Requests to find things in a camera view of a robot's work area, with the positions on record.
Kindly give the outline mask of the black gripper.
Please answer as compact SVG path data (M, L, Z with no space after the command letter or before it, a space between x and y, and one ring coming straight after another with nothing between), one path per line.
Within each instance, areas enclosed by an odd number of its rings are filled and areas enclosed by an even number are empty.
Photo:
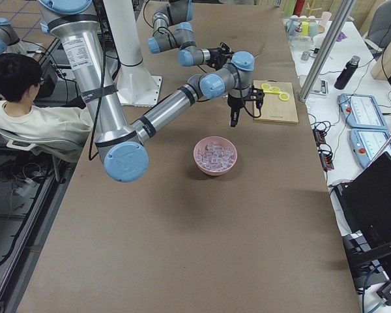
M250 100L249 92L241 93L238 89L232 89L228 92L227 104L231 107L231 127L237 126L239 122L240 108L244 107L247 100Z
M227 63L227 60L232 57L232 55L221 54L218 48L208 49L208 51L210 54L208 66L214 69L221 69Z

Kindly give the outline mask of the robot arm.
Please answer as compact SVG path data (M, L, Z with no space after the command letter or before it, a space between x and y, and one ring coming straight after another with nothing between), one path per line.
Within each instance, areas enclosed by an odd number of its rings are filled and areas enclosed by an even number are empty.
M196 44L190 21L194 16L191 1L169 1L152 16L152 37L147 40L151 53L178 49L178 62L184 67L207 65L222 68L234 54L225 43L217 48L200 48Z
M93 1L41 1L42 28L58 38L94 121L93 139L106 173L130 182L147 170L145 142L200 98L228 94L232 117L252 92L255 60L249 52L221 57L194 42L191 1L169 1L152 16L152 53L178 49L184 66L215 71L192 76L160 100L162 78L143 62L136 18L128 1L104 1L107 22Z

